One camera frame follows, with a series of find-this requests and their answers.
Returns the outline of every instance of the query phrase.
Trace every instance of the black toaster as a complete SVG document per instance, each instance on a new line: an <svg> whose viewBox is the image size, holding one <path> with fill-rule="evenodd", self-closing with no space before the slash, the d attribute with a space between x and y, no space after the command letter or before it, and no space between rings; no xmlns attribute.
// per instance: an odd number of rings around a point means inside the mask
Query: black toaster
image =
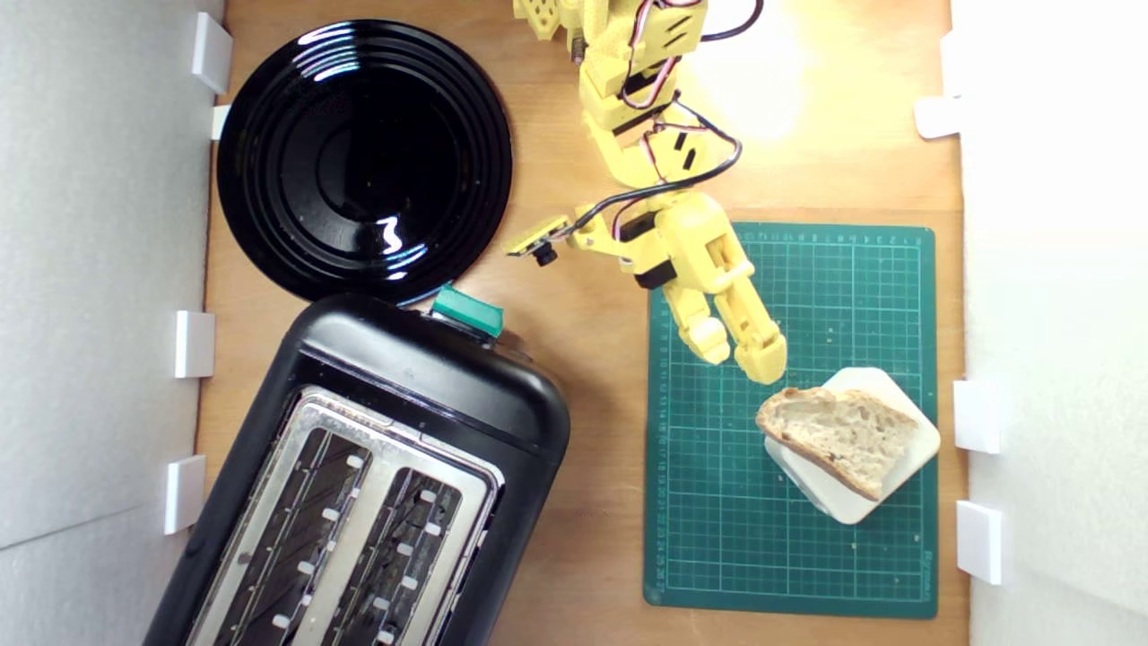
<svg viewBox="0 0 1148 646"><path fill-rule="evenodd" d="M435 313L303 311L145 644L486 643L569 418L528 360Z"/></svg>

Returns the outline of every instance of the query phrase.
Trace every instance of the green cutting mat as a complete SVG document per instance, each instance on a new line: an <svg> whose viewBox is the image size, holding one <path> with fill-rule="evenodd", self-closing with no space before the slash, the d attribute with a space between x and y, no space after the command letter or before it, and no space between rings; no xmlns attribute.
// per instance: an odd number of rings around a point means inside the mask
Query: green cutting mat
<svg viewBox="0 0 1148 646"><path fill-rule="evenodd" d="M855 527L806 500L753 423L784 387L848 366L889 373L937 420L933 234L928 228L735 223L789 341L773 387L708 366L651 294L644 592L650 604L930 618L937 465Z"/></svg>

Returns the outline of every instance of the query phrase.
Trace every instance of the white plate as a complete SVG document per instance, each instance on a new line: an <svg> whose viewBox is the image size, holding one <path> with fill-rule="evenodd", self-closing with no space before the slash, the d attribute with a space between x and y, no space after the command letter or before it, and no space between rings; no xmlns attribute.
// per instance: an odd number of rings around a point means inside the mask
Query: white plate
<svg viewBox="0 0 1148 646"><path fill-rule="evenodd" d="M887 406L905 413L917 422L917 428L906 446L905 454L882 483L881 500L872 501L851 491L820 467L797 452L766 436L766 452L777 462L798 489L819 509L846 526L860 523L885 501L905 481L925 466L940 450L940 434L925 414L879 368L844 368L825 382L823 388L833 392L864 391Z"/></svg>

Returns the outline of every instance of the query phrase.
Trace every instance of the wooden surface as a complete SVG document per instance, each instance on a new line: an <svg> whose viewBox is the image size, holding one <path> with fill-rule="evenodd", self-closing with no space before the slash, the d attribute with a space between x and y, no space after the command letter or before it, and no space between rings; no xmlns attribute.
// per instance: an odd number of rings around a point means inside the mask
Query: wooden surface
<svg viewBox="0 0 1148 646"><path fill-rule="evenodd" d="M752 5L720 0L711 30ZM961 193L955 141L922 141L913 102L940 89L944 0L776 0L742 38L684 63L682 89L745 141L743 161L706 185L731 217L926 225L937 233L940 429L940 613L884 621L653 608L642 600L646 295L605 257L566 251L538 268L491 247L457 285L506 310L507 326L568 395L566 461L492 644L968 644L968 579L955 565L949 384L963 371ZM496 244L541 218L616 189L579 122L575 68L538 42L506 0L230 0L231 92L273 49L323 24L387 17L468 50L503 93L517 164ZM220 96L227 102L230 95ZM217 314L216 376L202 388L197 449L214 481L303 302L235 246L212 195L207 309ZM638 351L636 360L622 357Z"/></svg>

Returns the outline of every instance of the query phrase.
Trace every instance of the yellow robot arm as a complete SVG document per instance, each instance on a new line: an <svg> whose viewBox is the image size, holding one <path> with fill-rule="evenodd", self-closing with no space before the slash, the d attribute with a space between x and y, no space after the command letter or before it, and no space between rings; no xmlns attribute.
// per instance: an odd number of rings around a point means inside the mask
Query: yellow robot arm
<svg viewBox="0 0 1148 646"><path fill-rule="evenodd" d="M540 264L557 257L552 242L622 258L623 270L646 289L662 288L682 342L709 364L734 359L746 378L771 384L785 373L785 337L766 310L750 277L753 264L712 197L696 190L662 193L634 204L637 217L607 225L600 213L571 229L554 218L511 242L511 255L533 254ZM587 212L580 210L580 216ZM721 319L712 316L711 295Z"/></svg>
<svg viewBox="0 0 1148 646"><path fill-rule="evenodd" d="M662 288L682 342L709 364L730 356L765 384L785 372L785 338L753 288L753 264L745 256L726 212L690 186L732 165L740 143L677 102L677 63L701 41L707 0L513 0L514 15L540 39L566 30L571 59L579 64L582 123L611 174L641 193L614 195L558 217L506 246L511 255L533 255L545 265L553 244L615 256L622 270L647 288ZM622 146L620 135L647 130ZM721 161L711 134L735 143ZM629 200L628 221L603 209ZM712 316L713 297L718 317Z"/></svg>

